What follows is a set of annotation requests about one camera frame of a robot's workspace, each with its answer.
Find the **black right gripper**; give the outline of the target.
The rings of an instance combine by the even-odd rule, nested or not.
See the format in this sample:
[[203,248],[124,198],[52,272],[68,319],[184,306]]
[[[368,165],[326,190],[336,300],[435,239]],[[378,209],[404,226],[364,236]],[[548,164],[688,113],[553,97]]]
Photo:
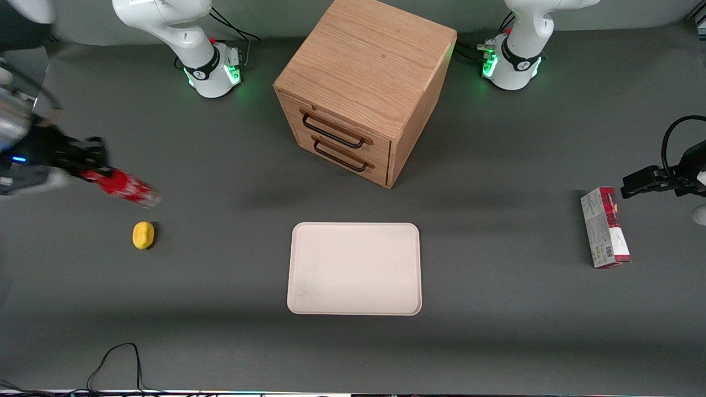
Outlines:
[[71,176],[81,176],[94,168],[109,167],[109,153],[105,140],[88,137],[82,141],[66,136],[56,127],[35,126],[28,132],[28,163],[64,168]]

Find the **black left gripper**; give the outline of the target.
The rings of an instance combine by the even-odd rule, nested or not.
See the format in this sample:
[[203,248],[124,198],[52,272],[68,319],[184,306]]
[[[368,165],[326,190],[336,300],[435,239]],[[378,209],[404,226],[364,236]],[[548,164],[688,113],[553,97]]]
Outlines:
[[674,166],[674,176],[688,191],[669,176],[670,169],[648,166],[622,178],[621,196],[629,199],[648,192],[674,191],[677,197],[687,194],[704,197],[704,170],[705,140],[686,150],[678,165]]

